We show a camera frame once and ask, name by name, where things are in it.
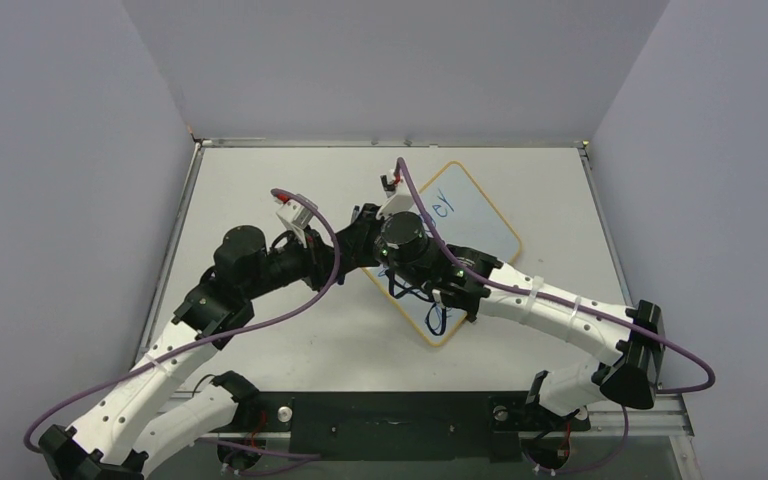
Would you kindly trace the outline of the yellow framed whiteboard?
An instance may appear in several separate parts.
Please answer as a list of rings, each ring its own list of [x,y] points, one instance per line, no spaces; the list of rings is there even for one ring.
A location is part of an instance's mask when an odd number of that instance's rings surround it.
[[[461,163],[445,164],[417,190],[446,242],[475,248],[507,263],[522,253],[523,242],[517,231]],[[442,311],[414,295],[393,298],[382,267],[366,268],[364,272],[433,347],[444,345],[466,319],[460,311]]]

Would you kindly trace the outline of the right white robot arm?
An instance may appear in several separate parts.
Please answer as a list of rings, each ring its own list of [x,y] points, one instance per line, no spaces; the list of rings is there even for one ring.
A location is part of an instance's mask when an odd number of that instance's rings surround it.
[[[532,424],[548,427],[602,400],[653,408],[664,355],[656,339],[662,332],[658,305],[605,304],[577,296],[487,253],[454,244],[440,247],[413,212],[380,219],[377,210],[365,205],[337,233],[342,272],[381,266],[392,297],[415,295],[442,319],[452,310],[468,320],[480,315],[507,319],[590,355],[584,363],[535,376],[523,402]]]

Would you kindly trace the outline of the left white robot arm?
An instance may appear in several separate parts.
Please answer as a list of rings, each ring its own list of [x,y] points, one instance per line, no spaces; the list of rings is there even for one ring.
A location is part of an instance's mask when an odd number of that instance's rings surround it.
[[[229,425],[251,427],[260,392],[227,371],[172,410],[160,408],[201,365],[236,336],[255,330],[253,302],[302,281],[321,299],[342,274],[346,251],[339,233],[325,242],[312,228],[286,233],[269,247],[257,227],[235,227],[213,264],[185,296],[160,336],[121,379],[101,385],[105,396],[67,426],[52,425],[37,451],[56,479],[144,479],[200,436]]]

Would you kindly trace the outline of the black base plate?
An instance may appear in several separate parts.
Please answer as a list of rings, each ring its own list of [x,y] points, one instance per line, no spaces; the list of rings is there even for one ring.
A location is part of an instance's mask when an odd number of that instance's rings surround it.
[[[517,461],[591,424],[554,418],[524,391],[263,392],[222,434],[286,434],[292,453],[327,461]]]

